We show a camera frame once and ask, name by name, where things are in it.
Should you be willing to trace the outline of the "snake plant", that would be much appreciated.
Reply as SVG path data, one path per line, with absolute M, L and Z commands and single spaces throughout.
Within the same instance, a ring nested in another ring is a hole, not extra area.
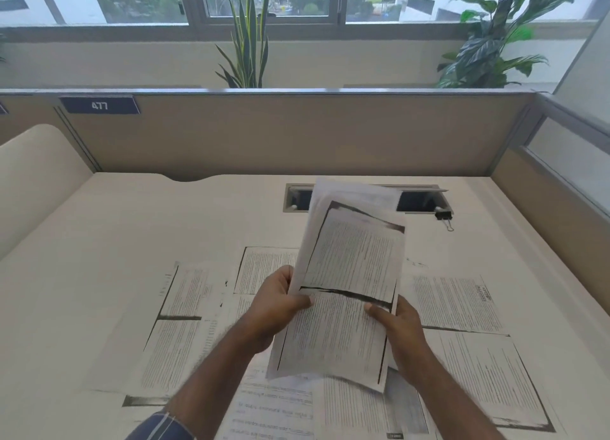
M 263 75 L 269 56 L 269 38 L 267 35 L 267 20 L 269 18 L 270 0 L 262 0 L 260 12 L 257 12 L 254 0 L 238 0 L 235 6 L 229 0 L 233 31 L 231 39 L 235 49 L 235 61 L 217 46 L 217 50 L 229 64 L 229 69 L 220 66 L 222 78 L 230 89 L 261 89 Z

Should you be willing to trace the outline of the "beige desk partition panel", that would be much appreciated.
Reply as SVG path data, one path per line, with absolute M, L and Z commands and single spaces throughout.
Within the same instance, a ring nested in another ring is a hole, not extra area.
M 60 96 L 133 96 L 140 114 L 70 114 Z M 502 89 L 0 88 L 0 143 L 58 128 L 90 169 L 488 176 L 537 94 Z

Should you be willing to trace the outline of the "blue striped shirt sleeve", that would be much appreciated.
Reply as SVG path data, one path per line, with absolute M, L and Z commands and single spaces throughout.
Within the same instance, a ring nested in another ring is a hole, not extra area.
M 138 424 L 125 440 L 197 440 L 174 416 L 158 411 Z

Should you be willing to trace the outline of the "handwritten white paper sheet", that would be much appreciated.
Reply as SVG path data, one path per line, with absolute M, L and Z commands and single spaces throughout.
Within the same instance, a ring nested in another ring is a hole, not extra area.
M 315 440 L 309 379 L 266 372 L 266 362 L 248 366 L 214 440 Z

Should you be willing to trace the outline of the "person's left hand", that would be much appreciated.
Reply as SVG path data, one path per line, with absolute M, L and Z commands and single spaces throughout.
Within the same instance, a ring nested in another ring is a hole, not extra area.
M 297 313 L 286 310 L 285 300 L 289 295 L 294 267 L 281 266 L 264 280 L 246 313 L 235 327 L 247 347 L 253 353 L 261 353 L 272 343 L 274 337 L 292 321 Z

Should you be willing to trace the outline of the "large photocopied sheet dark corner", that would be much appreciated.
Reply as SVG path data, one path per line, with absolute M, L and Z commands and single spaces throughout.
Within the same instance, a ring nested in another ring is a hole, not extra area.
M 431 350 L 498 428 L 556 429 L 510 336 L 424 328 Z

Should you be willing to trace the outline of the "small photocopied text sheet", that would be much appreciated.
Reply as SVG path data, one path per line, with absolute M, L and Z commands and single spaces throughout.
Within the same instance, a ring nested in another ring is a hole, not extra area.
M 298 253 L 294 247 L 241 246 L 228 285 L 234 294 L 254 295 L 279 267 L 294 266 Z

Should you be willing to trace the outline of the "photocopied sheet with heading block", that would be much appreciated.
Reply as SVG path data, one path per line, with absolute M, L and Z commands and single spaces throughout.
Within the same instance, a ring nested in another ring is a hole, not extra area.
M 416 309 L 423 328 L 508 335 L 480 277 L 412 274 L 401 293 Z

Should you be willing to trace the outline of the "broad-leaf green plant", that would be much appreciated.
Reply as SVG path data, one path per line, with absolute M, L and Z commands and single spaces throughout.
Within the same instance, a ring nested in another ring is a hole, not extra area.
M 438 64 L 438 88 L 491 89 L 519 85 L 508 81 L 507 72 L 516 70 L 529 77 L 532 68 L 548 64 L 543 55 L 527 55 L 506 59 L 503 51 L 508 44 L 528 41 L 533 30 L 530 23 L 575 0 L 457 0 L 476 4 L 479 11 L 464 10 L 460 23 L 468 29 L 468 38 L 459 51 L 442 55 Z

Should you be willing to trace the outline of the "person's right forearm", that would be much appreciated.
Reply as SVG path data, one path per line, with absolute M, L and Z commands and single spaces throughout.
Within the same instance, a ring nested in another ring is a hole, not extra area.
M 506 440 L 430 350 L 396 356 L 395 361 L 418 391 L 443 440 Z

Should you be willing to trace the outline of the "cream curved side divider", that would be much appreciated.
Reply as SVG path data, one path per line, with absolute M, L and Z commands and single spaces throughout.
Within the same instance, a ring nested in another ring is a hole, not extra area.
M 36 125 L 0 146 L 0 261 L 94 172 L 55 126 Z

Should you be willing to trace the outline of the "faint sideways-printed paper sheet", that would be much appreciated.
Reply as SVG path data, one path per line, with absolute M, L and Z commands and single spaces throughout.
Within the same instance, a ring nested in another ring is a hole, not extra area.
M 219 295 L 217 305 L 209 308 L 201 320 L 198 329 L 200 341 L 196 353 L 197 364 L 200 364 L 209 355 L 220 339 L 248 311 L 254 298 L 254 293 L 230 292 L 225 285 L 225 289 Z

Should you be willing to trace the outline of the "glass-topped side partition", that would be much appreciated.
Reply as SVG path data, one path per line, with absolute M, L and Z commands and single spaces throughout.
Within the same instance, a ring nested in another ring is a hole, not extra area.
M 610 316 L 610 9 L 528 118 L 492 179 Z

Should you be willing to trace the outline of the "grey window frame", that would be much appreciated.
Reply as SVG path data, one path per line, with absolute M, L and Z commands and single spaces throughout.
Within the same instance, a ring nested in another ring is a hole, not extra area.
M 228 42 L 245 0 L 0 0 L 2 43 Z M 461 0 L 253 0 L 271 41 L 459 41 Z

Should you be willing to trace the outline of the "person's right hand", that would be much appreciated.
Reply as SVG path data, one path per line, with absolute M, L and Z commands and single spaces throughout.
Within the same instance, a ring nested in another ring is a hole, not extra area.
M 392 327 L 384 327 L 396 367 L 403 378 L 418 388 L 433 354 L 424 337 L 420 316 L 402 295 L 398 296 Z

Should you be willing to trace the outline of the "grey printed text sheet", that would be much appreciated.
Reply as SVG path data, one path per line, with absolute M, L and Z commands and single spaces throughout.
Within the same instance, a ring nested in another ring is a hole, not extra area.
M 383 393 L 323 377 L 312 398 L 315 440 L 430 440 L 436 432 L 416 389 L 393 369 Z

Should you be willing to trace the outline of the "dark blue number plate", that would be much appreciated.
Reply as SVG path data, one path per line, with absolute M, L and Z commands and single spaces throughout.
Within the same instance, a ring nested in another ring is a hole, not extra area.
M 140 114 L 133 96 L 60 96 L 59 101 L 70 114 Z

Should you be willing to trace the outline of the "long photocopied double-page sheet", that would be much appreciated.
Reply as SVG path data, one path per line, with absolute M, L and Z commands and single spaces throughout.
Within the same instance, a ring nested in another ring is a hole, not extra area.
M 192 373 L 198 329 L 225 280 L 211 261 L 176 262 L 165 274 L 146 344 L 122 391 L 123 407 L 161 408 Z

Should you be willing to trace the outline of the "person's left forearm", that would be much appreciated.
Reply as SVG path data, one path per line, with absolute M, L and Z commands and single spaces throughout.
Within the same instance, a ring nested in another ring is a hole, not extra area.
M 235 325 L 202 359 L 163 412 L 195 440 L 214 440 L 246 369 L 272 340 L 272 334 Z

